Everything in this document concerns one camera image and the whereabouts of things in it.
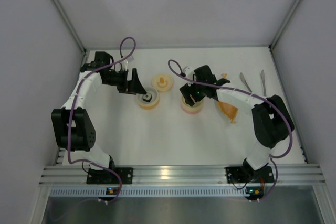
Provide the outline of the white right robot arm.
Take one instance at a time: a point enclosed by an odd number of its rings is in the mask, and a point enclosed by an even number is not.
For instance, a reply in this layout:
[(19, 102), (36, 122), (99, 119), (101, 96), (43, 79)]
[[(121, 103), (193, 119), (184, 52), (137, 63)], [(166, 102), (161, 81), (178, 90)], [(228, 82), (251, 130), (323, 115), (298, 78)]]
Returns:
[(251, 116), (255, 143), (241, 166), (245, 181), (260, 176), (279, 142), (292, 139), (295, 127), (280, 96), (265, 97), (238, 89), (228, 79), (216, 78), (208, 65), (185, 67), (180, 76), (187, 82), (180, 92), (188, 106), (194, 107), (204, 98), (210, 98)]

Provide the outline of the pink lunch bowl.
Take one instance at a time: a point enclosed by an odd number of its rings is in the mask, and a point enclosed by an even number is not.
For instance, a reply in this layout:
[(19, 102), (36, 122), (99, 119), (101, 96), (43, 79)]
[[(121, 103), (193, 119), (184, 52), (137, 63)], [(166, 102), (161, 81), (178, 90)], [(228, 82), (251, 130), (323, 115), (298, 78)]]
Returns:
[(188, 104), (181, 103), (181, 108), (184, 112), (188, 114), (197, 114), (203, 108), (203, 103), (195, 104), (194, 106), (189, 106)]

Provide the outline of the cream lid orange handle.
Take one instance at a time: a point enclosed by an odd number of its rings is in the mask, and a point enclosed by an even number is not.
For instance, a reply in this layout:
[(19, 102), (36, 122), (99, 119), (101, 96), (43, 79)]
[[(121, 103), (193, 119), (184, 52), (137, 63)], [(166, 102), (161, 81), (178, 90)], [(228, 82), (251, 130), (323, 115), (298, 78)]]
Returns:
[(152, 79), (152, 87), (158, 92), (168, 92), (174, 84), (173, 77), (168, 73), (157, 74)]

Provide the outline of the yellow lunch bowl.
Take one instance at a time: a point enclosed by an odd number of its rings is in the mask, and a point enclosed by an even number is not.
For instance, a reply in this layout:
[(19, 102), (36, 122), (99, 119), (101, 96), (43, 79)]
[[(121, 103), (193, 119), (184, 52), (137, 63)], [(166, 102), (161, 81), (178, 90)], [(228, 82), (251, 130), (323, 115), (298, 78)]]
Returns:
[(136, 95), (136, 101), (141, 108), (150, 110), (158, 105), (160, 101), (160, 94), (154, 87), (145, 87), (145, 90), (146, 94)]

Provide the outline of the metal tongs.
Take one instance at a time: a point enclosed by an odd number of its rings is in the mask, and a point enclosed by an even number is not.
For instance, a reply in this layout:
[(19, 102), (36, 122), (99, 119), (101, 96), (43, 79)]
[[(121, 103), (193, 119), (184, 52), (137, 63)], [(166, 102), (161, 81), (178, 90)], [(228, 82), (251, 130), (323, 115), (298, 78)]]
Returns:
[(259, 84), (261, 85), (261, 90), (262, 90), (262, 94), (264, 97), (267, 96), (267, 88), (266, 88), (266, 76), (265, 76), (265, 71), (262, 70), (259, 73), (259, 77), (257, 79), (259, 79), (258, 81), (255, 80), (254, 78), (251, 78), (249, 76), (247, 76), (247, 78), (245, 77), (245, 75), (240, 72), (239, 73), (239, 79), (242, 82), (242, 84), (244, 85), (244, 87), (247, 89), (247, 91), (250, 91), (251, 93), (253, 91), (256, 91), (255, 87), (257, 85), (257, 82), (259, 82)]

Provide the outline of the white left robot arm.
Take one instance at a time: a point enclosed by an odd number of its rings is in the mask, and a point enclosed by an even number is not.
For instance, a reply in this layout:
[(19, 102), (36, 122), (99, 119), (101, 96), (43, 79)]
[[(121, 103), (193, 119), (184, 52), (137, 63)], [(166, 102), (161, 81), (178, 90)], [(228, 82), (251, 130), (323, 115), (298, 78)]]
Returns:
[(51, 113), (58, 147), (67, 151), (69, 165), (88, 164), (87, 184), (122, 184), (113, 158), (96, 143), (96, 130), (87, 107), (102, 85), (116, 87), (119, 93), (145, 94), (136, 68), (127, 69), (127, 58), (118, 61), (105, 51), (84, 64), (69, 99)]

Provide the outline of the black white sushi roll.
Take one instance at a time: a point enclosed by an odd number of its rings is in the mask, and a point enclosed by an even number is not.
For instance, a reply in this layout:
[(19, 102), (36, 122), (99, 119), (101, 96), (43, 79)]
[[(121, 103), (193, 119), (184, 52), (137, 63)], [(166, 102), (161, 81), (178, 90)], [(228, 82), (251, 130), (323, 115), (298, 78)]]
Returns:
[(152, 99), (153, 95), (151, 93), (147, 93), (142, 96), (142, 101), (145, 103), (151, 103)]

